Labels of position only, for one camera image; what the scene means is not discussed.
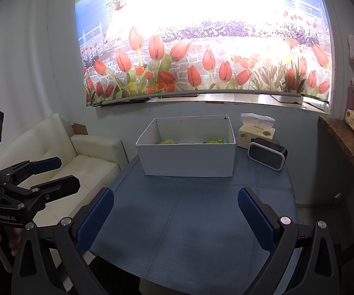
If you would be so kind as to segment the yellow jelly cup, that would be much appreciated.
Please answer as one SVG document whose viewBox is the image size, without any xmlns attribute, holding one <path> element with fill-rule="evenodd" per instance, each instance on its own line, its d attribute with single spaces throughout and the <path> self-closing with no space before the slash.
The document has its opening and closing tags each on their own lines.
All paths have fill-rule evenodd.
<svg viewBox="0 0 354 295">
<path fill-rule="evenodd" d="M 175 145 L 178 143 L 176 141 L 174 141 L 173 139 L 166 139 L 166 140 L 160 141 L 158 144 L 159 145 Z"/>
</svg>

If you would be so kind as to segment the green seaweed snack bag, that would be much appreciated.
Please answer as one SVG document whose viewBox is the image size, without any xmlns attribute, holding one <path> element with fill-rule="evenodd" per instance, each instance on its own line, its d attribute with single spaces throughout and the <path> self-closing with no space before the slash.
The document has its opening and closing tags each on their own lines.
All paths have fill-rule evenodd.
<svg viewBox="0 0 354 295">
<path fill-rule="evenodd" d="M 203 144 L 225 144 L 224 139 L 214 139 L 214 140 L 209 140 L 209 141 L 204 141 Z"/>
</svg>

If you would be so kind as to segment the brown cardboard box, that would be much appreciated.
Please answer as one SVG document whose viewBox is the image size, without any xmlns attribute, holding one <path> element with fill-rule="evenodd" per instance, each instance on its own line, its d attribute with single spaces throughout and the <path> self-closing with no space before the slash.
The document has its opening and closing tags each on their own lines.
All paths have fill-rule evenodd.
<svg viewBox="0 0 354 295">
<path fill-rule="evenodd" d="M 88 130 L 85 125 L 81 125 L 78 123 L 73 123 L 71 125 L 73 134 L 78 134 L 78 135 L 88 135 Z"/>
</svg>

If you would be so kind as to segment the blue tablecloth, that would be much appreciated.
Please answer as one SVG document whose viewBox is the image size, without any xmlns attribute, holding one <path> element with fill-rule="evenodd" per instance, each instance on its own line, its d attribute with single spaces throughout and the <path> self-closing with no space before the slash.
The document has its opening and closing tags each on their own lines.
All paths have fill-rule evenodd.
<svg viewBox="0 0 354 295">
<path fill-rule="evenodd" d="M 242 294 L 265 263 L 238 205 L 250 187 L 279 215 L 297 220 L 287 170 L 236 149 L 227 178 L 152 177 L 134 158 L 112 183 L 114 205 L 92 252 L 155 284 L 188 294 Z"/>
</svg>

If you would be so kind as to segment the beige tissue box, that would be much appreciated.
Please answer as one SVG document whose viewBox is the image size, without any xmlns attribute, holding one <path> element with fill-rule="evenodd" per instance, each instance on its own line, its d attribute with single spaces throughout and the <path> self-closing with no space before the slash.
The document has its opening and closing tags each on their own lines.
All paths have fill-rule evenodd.
<svg viewBox="0 0 354 295">
<path fill-rule="evenodd" d="M 255 139 L 272 141 L 275 134 L 275 120 L 272 117 L 254 113 L 241 113 L 242 126 L 239 128 L 237 145 L 248 148 Z"/>
</svg>

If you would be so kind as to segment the white cardboard box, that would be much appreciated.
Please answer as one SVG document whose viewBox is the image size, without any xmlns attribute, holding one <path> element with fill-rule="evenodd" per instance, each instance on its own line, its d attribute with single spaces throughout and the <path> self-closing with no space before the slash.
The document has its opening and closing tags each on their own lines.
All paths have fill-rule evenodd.
<svg viewBox="0 0 354 295">
<path fill-rule="evenodd" d="M 173 139 L 178 144 L 159 145 Z M 224 139 L 225 144 L 203 144 Z M 231 177 L 236 139 L 228 115 L 154 118 L 136 141 L 146 175 Z"/>
</svg>

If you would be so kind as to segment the tulip flower wall poster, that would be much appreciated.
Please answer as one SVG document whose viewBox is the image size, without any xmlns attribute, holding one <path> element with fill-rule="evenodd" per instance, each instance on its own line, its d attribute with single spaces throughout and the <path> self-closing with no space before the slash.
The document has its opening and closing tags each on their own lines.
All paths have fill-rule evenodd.
<svg viewBox="0 0 354 295">
<path fill-rule="evenodd" d="M 75 0 L 86 104 L 189 91 L 331 97 L 322 0 Z"/>
</svg>

